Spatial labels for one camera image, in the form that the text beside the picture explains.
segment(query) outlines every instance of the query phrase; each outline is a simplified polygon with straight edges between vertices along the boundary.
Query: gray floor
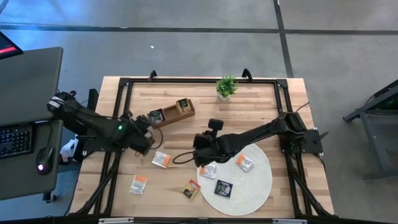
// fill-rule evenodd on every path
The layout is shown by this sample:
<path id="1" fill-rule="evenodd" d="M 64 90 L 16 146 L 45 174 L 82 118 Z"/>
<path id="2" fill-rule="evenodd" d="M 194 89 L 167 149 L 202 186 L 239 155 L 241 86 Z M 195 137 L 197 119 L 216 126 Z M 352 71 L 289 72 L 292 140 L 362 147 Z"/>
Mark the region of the gray floor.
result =
<path id="1" fill-rule="evenodd" d="M 286 29 L 395 30 L 398 1 L 280 0 Z M 271 0 L 10 0 L 2 24 L 277 29 Z M 2 30 L 24 50 L 62 46 L 61 90 L 85 100 L 104 75 L 286 77 L 279 34 Z M 287 35 L 294 77 L 305 79 L 323 140 L 335 213 L 398 223 L 398 178 L 362 181 L 376 163 L 362 124 L 341 119 L 398 78 L 398 35 Z M 69 177 L 70 182 L 76 179 Z M 73 187 L 58 183 L 72 197 Z M 0 219 L 61 215 L 31 196 L 0 202 Z M 26 214 L 8 209 L 28 204 Z"/>

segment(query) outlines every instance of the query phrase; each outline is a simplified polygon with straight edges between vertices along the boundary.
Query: wooden box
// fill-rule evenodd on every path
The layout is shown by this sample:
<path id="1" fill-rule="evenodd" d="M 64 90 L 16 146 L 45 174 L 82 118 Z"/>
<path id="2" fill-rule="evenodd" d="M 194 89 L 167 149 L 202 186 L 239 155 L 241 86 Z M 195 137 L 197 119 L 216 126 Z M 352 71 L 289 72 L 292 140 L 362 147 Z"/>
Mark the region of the wooden box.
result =
<path id="1" fill-rule="evenodd" d="M 191 102 L 191 100 L 188 100 L 190 105 L 191 105 L 191 111 L 180 114 L 178 112 L 178 108 L 177 108 L 177 104 L 174 104 L 172 106 L 168 106 L 166 108 L 162 108 L 163 111 L 163 115 L 165 116 L 165 121 L 162 121 L 160 123 L 154 124 L 152 122 L 152 119 L 150 118 L 150 114 L 148 113 L 148 119 L 152 125 L 153 128 L 161 128 L 163 126 L 172 124 L 174 122 L 180 121 L 182 119 L 191 117 L 193 115 L 195 115 L 195 108 L 193 107 L 193 104 Z"/>

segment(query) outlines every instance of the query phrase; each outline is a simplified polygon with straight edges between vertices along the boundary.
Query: metal stand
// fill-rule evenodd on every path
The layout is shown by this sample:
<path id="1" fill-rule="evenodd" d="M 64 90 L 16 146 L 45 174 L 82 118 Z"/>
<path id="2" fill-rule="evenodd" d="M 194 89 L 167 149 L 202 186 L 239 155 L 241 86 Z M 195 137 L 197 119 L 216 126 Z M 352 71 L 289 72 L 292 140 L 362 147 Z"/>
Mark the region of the metal stand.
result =
<path id="1" fill-rule="evenodd" d="M 349 123 L 355 118 L 361 118 L 363 127 L 368 137 L 368 141 L 371 145 L 371 149 L 374 153 L 374 157 L 377 161 L 377 166 L 379 172 L 375 174 L 368 174 L 363 177 L 365 181 L 382 179 L 387 177 L 398 177 L 398 170 L 394 169 L 390 161 L 389 155 L 386 149 L 383 149 L 377 144 L 377 135 L 374 127 L 372 126 L 368 114 L 377 115 L 398 115 L 397 110 L 375 110 L 376 108 L 382 107 L 382 105 L 387 105 L 398 98 L 398 80 L 391 83 L 390 85 L 384 87 L 382 90 L 378 91 L 373 95 L 374 99 L 364 106 L 356 109 L 354 112 L 345 116 L 343 119 Z"/>

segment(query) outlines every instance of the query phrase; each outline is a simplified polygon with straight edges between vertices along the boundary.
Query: wooden tabletop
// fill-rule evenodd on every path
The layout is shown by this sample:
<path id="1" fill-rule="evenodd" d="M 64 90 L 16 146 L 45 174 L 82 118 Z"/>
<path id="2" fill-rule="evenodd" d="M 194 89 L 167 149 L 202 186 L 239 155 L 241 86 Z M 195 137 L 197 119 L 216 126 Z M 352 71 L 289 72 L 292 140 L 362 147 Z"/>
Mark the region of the wooden tabletop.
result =
<path id="1" fill-rule="evenodd" d="M 96 112 L 112 115 L 120 77 L 104 77 Z M 288 78 L 293 110 L 308 102 L 304 81 Z M 126 90 L 121 100 L 124 107 Z M 134 115 L 175 104 L 177 100 L 189 98 L 195 107 L 195 116 L 161 128 L 164 143 L 160 151 L 175 157 L 191 151 L 196 133 L 207 130 L 210 118 L 222 119 L 221 134 L 241 133 L 272 121 L 277 116 L 274 87 L 270 84 L 239 84 L 238 90 L 228 101 L 216 96 L 215 83 L 135 83 L 132 89 L 130 110 Z M 309 106 L 300 110 L 307 128 L 313 127 Z M 272 190 L 265 204 L 247 218 L 292 218 L 292 198 L 287 178 L 286 161 L 280 152 L 279 139 L 274 136 L 256 143 L 267 155 L 272 169 Z M 113 201 L 112 216 L 129 217 L 230 217 L 211 207 L 201 194 L 193 200 L 184 196 L 183 188 L 190 179 L 197 179 L 194 162 L 176 165 L 170 163 L 164 169 L 152 164 L 155 150 L 146 157 L 134 155 L 126 150 L 121 158 L 118 181 Z M 77 211 L 89 199 L 100 180 L 103 152 L 95 152 L 83 161 L 73 198 L 71 212 Z M 303 164 L 308 188 L 324 208 L 333 213 L 325 171 L 319 158 L 303 154 Z M 142 195 L 129 192 L 134 175 L 143 175 L 148 182 Z M 105 207 L 109 184 L 105 189 Z M 304 212 L 301 190 L 298 190 L 300 208 Z"/>

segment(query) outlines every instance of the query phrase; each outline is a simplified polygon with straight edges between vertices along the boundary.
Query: round white placemat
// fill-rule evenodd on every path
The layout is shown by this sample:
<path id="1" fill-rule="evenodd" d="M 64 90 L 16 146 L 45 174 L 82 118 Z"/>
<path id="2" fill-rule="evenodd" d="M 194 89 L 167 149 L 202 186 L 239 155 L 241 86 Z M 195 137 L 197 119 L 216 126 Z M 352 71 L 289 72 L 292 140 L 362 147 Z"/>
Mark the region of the round white placemat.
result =
<path id="1" fill-rule="evenodd" d="M 235 164 L 242 153 L 255 162 L 249 172 Z M 272 173 L 266 154 L 258 146 L 246 146 L 224 164 L 213 163 L 217 166 L 215 179 L 199 175 L 200 167 L 197 170 L 200 192 L 213 208 L 227 215 L 247 215 L 266 202 L 271 192 Z M 214 193 L 217 180 L 233 184 L 230 198 Z"/>

